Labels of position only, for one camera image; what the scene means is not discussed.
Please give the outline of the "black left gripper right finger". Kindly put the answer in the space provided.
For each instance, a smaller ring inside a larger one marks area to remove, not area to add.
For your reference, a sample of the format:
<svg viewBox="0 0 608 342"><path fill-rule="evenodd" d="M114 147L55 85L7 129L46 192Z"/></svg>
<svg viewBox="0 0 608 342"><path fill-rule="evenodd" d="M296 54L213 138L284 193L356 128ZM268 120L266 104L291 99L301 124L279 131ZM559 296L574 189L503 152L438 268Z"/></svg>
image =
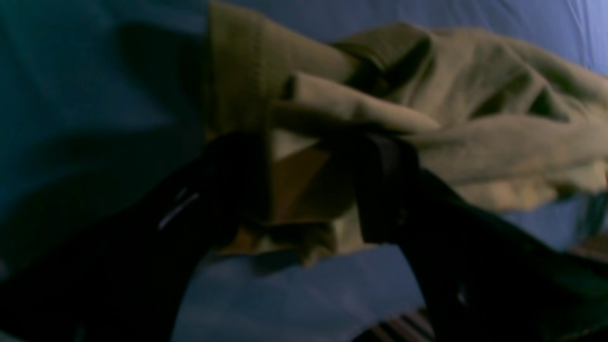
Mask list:
<svg viewBox="0 0 608 342"><path fill-rule="evenodd" d="M437 342L607 340L606 269L468 204L406 142L360 133L333 147L356 188L363 240L401 249Z"/></svg>

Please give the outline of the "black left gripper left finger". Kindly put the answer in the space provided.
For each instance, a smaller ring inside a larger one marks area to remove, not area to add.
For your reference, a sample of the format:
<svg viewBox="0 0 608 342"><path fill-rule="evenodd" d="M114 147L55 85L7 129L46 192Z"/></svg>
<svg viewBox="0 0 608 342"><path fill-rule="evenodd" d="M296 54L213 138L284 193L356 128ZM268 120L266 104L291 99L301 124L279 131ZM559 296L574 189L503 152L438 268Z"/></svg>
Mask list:
<svg viewBox="0 0 608 342"><path fill-rule="evenodd" d="M167 342L199 261L242 226L263 145L209 143L139 203L1 285L1 331L27 342Z"/></svg>

